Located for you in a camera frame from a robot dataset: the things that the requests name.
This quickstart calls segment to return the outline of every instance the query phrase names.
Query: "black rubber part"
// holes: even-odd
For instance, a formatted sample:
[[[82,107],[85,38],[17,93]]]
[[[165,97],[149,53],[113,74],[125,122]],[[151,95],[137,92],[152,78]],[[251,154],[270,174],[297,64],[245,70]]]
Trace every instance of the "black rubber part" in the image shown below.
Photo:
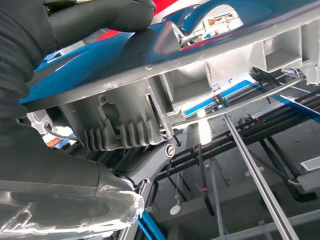
[[[120,1],[97,0],[92,3],[94,2],[101,4]],[[128,2],[128,6],[132,3],[128,0],[121,2]],[[117,7],[117,14],[112,15],[115,20],[122,13],[121,10],[125,10],[126,5]],[[106,15],[112,12],[105,7],[103,11]],[[95,22],[95,28],[102,24],[103,11],[99,12],[100,19]],[[88,9],[87,12],[91,15],[84,13],[82,17],[92,18],[93,12]],[[82,35],[91,34],[90,31],[93,30],[81,25],[82,22],[78,24],[77,18],[75,21],[72,16],[60,16],[60,25],[55,25],[54,29],[41,0],[1,2],[0,180],[88,187],[108,185],[113,190],[129,191],[130,188],[126,183],[114,176],[103,165],[98,166],[94,161],[71,157],[47,147],[35,129],[17,121],[25,118],[27,112],[26,107],[19,103],[20,98],[29,94],[26,83],[32,78],[34,69],[45,56],[59,47],[72,44]],[[94,21],[91,18],[86,21],[94,24]],[[144,22],[140,25],[140,29],[146,28],[146,24]],[[67,36],[56,35],[57,33],[65,33]]]
[[[151,23],[154,12],[149,0],[94,0],[54,13],[49,21],[59,48],[64,48],[101,28],[140,32]]]

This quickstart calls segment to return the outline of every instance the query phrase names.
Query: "black flexible hose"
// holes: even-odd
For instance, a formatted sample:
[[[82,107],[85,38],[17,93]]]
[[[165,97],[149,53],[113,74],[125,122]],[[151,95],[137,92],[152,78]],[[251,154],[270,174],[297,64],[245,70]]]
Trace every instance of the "black flexible hose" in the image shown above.
[[[318,198],[317,195],[314,192],[301,194],[295,186],[288,183],[288,180],[290,179],[289,176],[288,176],[285,168],[282,167],[282,165],[277,159],[277,157],[269,146],[267,146],[264,140],[261,140],[260,143],[276,169],[287,176],[287,179],[284,178],[283,182],[285,184],[293,199],[300,203],[306,203]]]
[[[51,129],[49,129],[48,127],[45,127],[45,130],[47,131],[48,133],[57,137],[58,139],[64,139],[64,140],[72,140],[72,141],[78,141],[78,138],[75,137],[75,136],[63,136],[63,135],[60,135],[57,133],[55,133],[54,131],[52,131]]]
[[[285,154],[279,145],[278,145],[277,142],[275,142],[272,137],[268,137],[267,140],[277,152],[281,159],[291,171],[291,173],[295,177],[297,178],[301,175],[301,173],[299,172],[299,170],[294,166],[294,164],[292,163],[291,160],[289,159],[289,157]]]
[[[320,106],[319,103],[317,103],[317,107],[313,106],[314,110],[315,111],[320,111]],[[263,140],[263,139],[266,139],[267,137],[269,136],[272,136],[274,134],[277,134],[279,132],[282,132],[300,123],[303,123],[304,121],[308,120],[308,117],[306,117],[303,114],[298,114],[297,116],[288,119],[286,121],[282,121],[280,123],[278,123],[277,125],[273,125],[273,126],[270,126],[269,128],[266,128],[263,129],[260,132],[256,132],[255,134],[251,135],[249,137],[245,138],[243,139],[243,141],[246,144],[246,145],[250,145],[250,144],[253,144],[260,140]],[[236,144],[234,141],[228,141],[226,143],[225,143],[224,145],[218,145],[216,144],[216,142],[214,143],[214,147],[212,147],[211,150],[207,152],[206,154],[203,155],[203,160],[207,160],[207,159],[210,159],[221,153],[224,153],[226,151],[235,148],[236,146]],[[174,164],[177,161],[180,161],[180,159],[177,159],[174,162],[172,163],[172,166],[174,166]],[[190,161],[186,160],[183,162],[180,162],[179,164],[180,164],[180,166],[176,166],[173,169],[170,169],[169,174],[172,175],[172,174],[176,174],[176,173],[179,173],[180,171],[187,169],[187,168],[190,168],[192,167],[194,165],[196,165],[199,162],[198,158],[195,158]],[[162,179],[165,178],[165,173],[165,172],[162,172],[159,175],[158,175],[155,181],[159,181]]]

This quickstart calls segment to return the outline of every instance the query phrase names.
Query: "blue metal frame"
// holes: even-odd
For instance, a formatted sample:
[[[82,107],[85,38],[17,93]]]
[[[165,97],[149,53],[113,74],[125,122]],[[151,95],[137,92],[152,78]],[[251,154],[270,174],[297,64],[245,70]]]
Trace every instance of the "blue metal frame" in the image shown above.
[[[146,210],[142,213],[141,218],[137,220],[137,224],[149,240],[166,240],[165,235]]]

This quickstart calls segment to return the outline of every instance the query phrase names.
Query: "bolt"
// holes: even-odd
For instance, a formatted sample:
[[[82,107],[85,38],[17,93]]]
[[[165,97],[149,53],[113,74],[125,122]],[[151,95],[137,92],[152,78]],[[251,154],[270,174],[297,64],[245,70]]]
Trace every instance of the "bolt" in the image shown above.
[[[174,145],[171,142],[165,146],[165,155],[168,158],[172,158],[175,151]]]

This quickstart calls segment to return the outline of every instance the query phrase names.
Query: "duct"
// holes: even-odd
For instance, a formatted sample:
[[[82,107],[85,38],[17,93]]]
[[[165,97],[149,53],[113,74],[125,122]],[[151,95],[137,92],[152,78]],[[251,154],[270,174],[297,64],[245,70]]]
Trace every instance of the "duct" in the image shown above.
[[[288,220],[292,226],[297,226],[302,224],[310,223],[320,219],[320,209],[306,212],[300,215],[289,217]],[[232,233],[226,236],[217,237],[212,240],[242,240],[242,239],[250,239],[254,238],[260,235],[263,235],[265,232],[274,232],[276,231],[277,227],[274,222],[267,223],[263,226],[257,226],[243,231],[238,231]]]

